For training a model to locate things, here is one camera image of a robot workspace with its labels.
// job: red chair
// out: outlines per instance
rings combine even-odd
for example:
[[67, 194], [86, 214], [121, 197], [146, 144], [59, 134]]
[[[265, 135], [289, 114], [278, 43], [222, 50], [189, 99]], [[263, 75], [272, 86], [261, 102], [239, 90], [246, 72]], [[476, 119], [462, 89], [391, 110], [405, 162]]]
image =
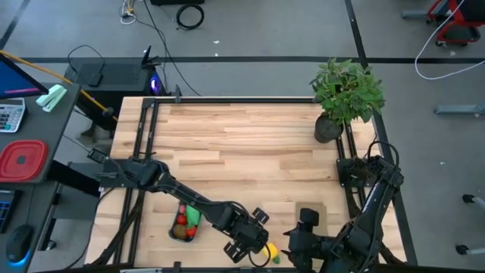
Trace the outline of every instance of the red chair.
[[[438, 0], [428, 10], [429, 20], [439, 20], [433, 10], [441, 2]], [[445, 42], [459, 43], [466, 46], [469, 42], [476, 42], [480, 38], [478, 27], [485, 25], [485, 0], [447, 0], [451, 11], [456, 10], [458, 3], [465, 1], [455, 12], [445, 26], [438, 31], [436, 45], [441, 46]]]

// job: black desk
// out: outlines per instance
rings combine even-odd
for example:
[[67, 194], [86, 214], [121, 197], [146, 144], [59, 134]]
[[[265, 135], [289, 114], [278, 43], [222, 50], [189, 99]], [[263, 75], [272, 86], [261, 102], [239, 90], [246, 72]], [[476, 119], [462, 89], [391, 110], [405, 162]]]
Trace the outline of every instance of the black desk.
[[[48, 88], [52, 85], [53, 84], [45, 84]], [[1, 273], [19, 273], [27, 271], [37, 244], [41, 240], [42, 231], [45, 226], [49, 226], [50, 218], [48, 215], [51, 215], [49, 212], [52, 210], [53, 203], [55, 203], [54, 201], [60, 183], [70, 185], [68, 180], [62, 180], [60, 178], [63, 175], [69, 175], [68, 172], [72, 170], [53, 159], [58, 145], [61, 142], [71, 112], [76, 104], [77, 97], [80, 93], [80, 86], [73, 84], [64, 85], [64, 87], [67, 88], [67, 92], [51, 113], [44, 112], [42, 108], [36, 104], [36, 99], [38, 97], [25, 98], [29, 113], [22, 121], [19, 131], [16, 133], [0, 134], [0, 151], [10, 142], [15, 140], [41, 140], [45, 142], [48, 147], [45, 165], [42, 167], [39, 175], [32, 179], [32, 183], [0, 183], [0, 188], [2, 189], [22, 191], [22, 195], [14, 208], [14, 213], [8, 223], [6, 232], [0, 234]], [[30, 246], [30, 257], [23, 268], [12, 268], [8, 264], [5, 254], [6, 242], [11, 232], [16, 227], [26, 224], [27, 222], [32, 225], [34, 229], [33, 241]]]

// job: wooden table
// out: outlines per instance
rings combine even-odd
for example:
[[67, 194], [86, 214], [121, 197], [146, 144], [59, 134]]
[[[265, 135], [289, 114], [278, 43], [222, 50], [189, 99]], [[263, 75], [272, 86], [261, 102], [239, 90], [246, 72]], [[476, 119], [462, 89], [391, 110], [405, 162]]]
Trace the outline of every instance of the wooden table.
[[[111, 157], [132, 155], [141, 104], [142, 98], [124, 99]], [[166, 162], [178, 181], [211, 200], [234, 200], [250, 212], [261, 207], [270, 216], [265, 225], [269, 242], [279, 249], [287, 249], [288, 237], [282, 233], [296, 225], [297, 202], [323, 203], [327, 215], [321, 217], [326, 217], [328, 234], [335, 236], [349, 214], [336, 172], [336, 143], [321, 144], [313, 137], [321, 112], [319, 105], [308, 103], [161, 104], [153, 158]], [[363, 156], [375, 137], [373, 125], [355, 121], [352, 129]], [[378, 152], [375, 146], [373, 153]], [[350, 155], [347, 145], [346, 154]], [[124, 193], [125, 189], [116, 189], [99, 204], [86, 262], [97, 258], [116, 233]], [[193, 242], [169, 238], [177, 203], [163, 193], [146, 194], [135, 266], [171, 267], [175, 261], [183, 267], [251, 266], [247, 257], [233, 264], [223, 252], [230, 238], [204, 219]], [[387, 210], [383, 230], [384, 243], [405, 259], [393, 207]], [[122, 261], [129, 242], [125, 240]], [[254, 260], [261, 264], [265, 256], [254, 255]], [[279, 266], [292, 264], [282, 255]]]

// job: black metal frame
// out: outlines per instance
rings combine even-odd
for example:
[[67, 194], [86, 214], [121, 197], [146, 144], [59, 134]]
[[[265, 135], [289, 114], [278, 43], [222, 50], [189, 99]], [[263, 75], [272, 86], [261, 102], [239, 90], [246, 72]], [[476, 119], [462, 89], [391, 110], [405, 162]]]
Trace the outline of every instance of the black metal frame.
[[[314, 103], [313, 97], [259, 97], [259, 98], [258, 97], [208, 97], [208, 98], [185, 97], [185, 98], [179, 98], [179, 99], [180, 99], [180, 102], [178, 103]], [[150, 125], [149, 125], [149, 135], [148, 135], [148, 140], [147, 140], [146, 149], [145, 149], [145, 157], [149, 158], [152, 155], [153, 140], [155, 136], [155, 127], [157, 124], [157, 117], [158, 117], [158, 108], [161, 103], [177, 103], [177, 101], [175, 97], [143, 99], [142, 111], [140, 112], [139, 125], [136, 132], [136, 141], [135, 141], [135, 148], [133, 150], [133, 156], [138, 156], [140, 154], [139, 149], [142, 142], [143, 128], [146, 122], [147, 111], [150, 106], [152, 106], [153, 111], [152, 111], [152, 118], [150, 120]], [[374, 113], [374, 125], [376, 127], [378, 139], [382, 141], [387, 141], [386, 131], [383, 127], [382, 117], [377, 113]], [[347, 140], [349, 141], [350, 155], [351, 157], [357, 156], [357, 149], [355, 147], [352, 127], [350, 124], [345, 124], [344, 128], [345, 128]], [[343, 147], [342, 137], [339, 137], [336, 140], [336, 145], [337, 145], [337, 151], [339, 154], [339, 159], [344, 159], [346, 155], [345, 155], [345, 149]], [[381, 146], [381, 149], [383, 150], [383, 157], [392, 161], [392, 155], [390, 155], [390, 150], [386, 152], [384, 148], [387, 148], [389, 150], [389, 147]], [[124, 205], [123, 205], [124, 210], [122, 211], [122, 216], [128, 215], [128, 212], [130, 210], [131, 195], [132, 195], [131, 190], [127, 189], [127, 193], [126, 193]], [[358, 196], [360, 199], [359, 201], [362, 205], [365, 199], [365, 192], [362, 187], [358, 188]], [[141, 198], [141, 203], [139, 204], [141, 207], [143, 207], [144, 197], [145, 197], [144, 193], [139, 194], [138, 196], [138, 198]], [[354, 206], [357, 206], [355, 203], [355, 199], [353, 197], [352, 191], [350, 195], [346, 195], [346, 198], [347, 198], [348, 204], [353, 203]], [[407, 218], [405, 216], [404, 205], [402, 203], [402, 197], [400, 196], [400, 194], [399, 194], [399, 198], [400, 198], [400, 202], [397, 202], [396, 201], [397, 199], [393, 200], [393, 205], [395, 206], [396, 218], [398, 220], [399, 230], [401, 234], [410, 234]], [[130, 254], [128, 258], [128, 263], [132, 265], [134, 265], [135, 258], [136, 258], [136, 245], [138, 242], [140, 219], [142, 215], [142, 210], [141, 210], [142, 208], [139, 208], [139, 209], [140, 209], [139, 215], [136, 216], [136, 220], [134, 221], [133, 233], [130, 240]], [[125, 221], [126, 221], [126, 218], [122, 218], [120, 225], [122, 225]], [[417, 263], [415, 262], [416, 256], [414, 253], [414, 247], [412, 247], [412, 242], [405, 241], [408, 239], [407, 236], [401, 235], [401, 238], [402, 238], [403, 247], [405, 248], [405, 254], [408, 260], [408, 264], [417, 265]], [[122, 248], [122, 245], [118, 247], [117, 251], [120, 252], [121, 248]], [[118, 256], [118, 259], [114, 260], [114, 263], [120, 262], [119, 257], [120, 257], [120, 254]], [[192, 268], [192, 269], [196, 269], [196, 271], [205, 270], [205, 268]], [[293, 272], [294, 268], [279, 268], [278, 271]]]

